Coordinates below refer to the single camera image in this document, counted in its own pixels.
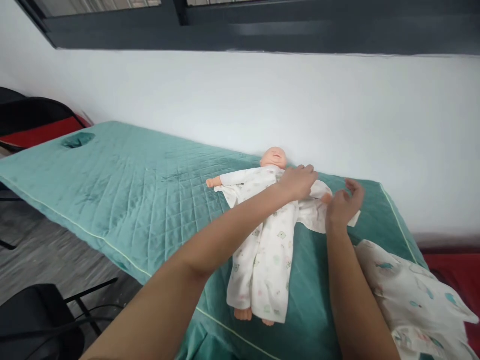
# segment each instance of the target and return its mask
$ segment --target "printed baby clothing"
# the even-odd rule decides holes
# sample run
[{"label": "printed baby clothing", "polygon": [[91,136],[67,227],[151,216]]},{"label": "printed baby clothing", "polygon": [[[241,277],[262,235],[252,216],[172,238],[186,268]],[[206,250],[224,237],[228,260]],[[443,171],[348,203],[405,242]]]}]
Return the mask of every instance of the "printed baby clothing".
[{"label": "printed baby clothing", "polygon": [[[277,183],[284,170],[275,165],[221,175],[222,186],[215,191],[225,195],[229,206],[241,204]],[[266,219],[233,254],[233,268],[227,290],[227,303],[236,309],[251,310],[261,319],[285,323],[289,303],[289,282],[297,222],[325,234],[327,205],[321,202],[329,187],[317,180],[310,199],[294,201]],[[354,226],[359,214],[350,222]]]},{"label": "printed baby clothing", "polygon": [[363,240],[355,252],[402,360],[418,360],[421,354],[478,360],[464,322],[477,324],[479,318],[455,290],[371,241]]}]

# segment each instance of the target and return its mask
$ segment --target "dark window frame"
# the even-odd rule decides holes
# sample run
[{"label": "dark window frame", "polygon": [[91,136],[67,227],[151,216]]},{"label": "dark window frame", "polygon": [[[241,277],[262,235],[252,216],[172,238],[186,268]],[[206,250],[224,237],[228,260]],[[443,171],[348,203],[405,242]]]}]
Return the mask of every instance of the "dark window frame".
[{"label": "dark window frame", "polygon": [[16,1],[58,49],[480,55],[480,0],[162,0],[51,18]]}]

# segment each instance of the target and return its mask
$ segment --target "quilted fabric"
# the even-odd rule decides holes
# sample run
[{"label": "quilted fabric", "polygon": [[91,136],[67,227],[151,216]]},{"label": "quilted fabric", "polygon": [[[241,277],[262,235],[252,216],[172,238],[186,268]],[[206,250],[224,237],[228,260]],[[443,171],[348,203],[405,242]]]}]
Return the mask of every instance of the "quilted fabric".
[{"label": "quilted fabric", "polygon": [[[107,122],[0,160],[0,181],[52,221],[145,284],[198,230],[229,209],[205,181],[259,166],[259,158]],[[320,174],[334,192],[337,176]],[[382,186],[366,188],[350,236],[426,267]],[[231,261],[208,281],[179,359],[340,359],[324,235],[295,228],[286,324],[235,320],[226,293]]]}]

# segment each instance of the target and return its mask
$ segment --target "gray floor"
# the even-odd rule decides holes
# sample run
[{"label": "gray floor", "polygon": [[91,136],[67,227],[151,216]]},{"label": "gray floor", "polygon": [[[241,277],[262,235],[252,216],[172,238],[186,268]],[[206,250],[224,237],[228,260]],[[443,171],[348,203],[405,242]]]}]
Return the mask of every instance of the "gray floor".
[{"label": "gray floor", "polygon": [[[0,247],[0,305],[34,284],[55,284],[67,298],[118,277],[117,283],[83,298],[88,309],[125,306],[141,288],[101,253],[23,201],[0,202],[0,239],[18,247],[13,251]],[[81,314],[75,303],[71,310],[74,316]],[[93,315],[115,317],[119,311],[100,308]],[[108,323],[99,325],[104,329]],[[87,348],[96,337],[88,325],[82,330]]]}]

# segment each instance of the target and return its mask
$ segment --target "doll face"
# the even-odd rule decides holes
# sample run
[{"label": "doll face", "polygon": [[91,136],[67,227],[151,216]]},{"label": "doll face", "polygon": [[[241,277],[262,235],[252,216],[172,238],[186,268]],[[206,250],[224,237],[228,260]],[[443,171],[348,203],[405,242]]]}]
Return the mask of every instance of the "doll face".
[{"label": "doll face", "polygon": [[276,165],[280,169],[287,168],[287,156],[285,155],[285,151],[283,151],[279,147],[271,147],[269,148],[266,153],[263,155],[260,161],[261,167],[266,167],[270,165]]}]

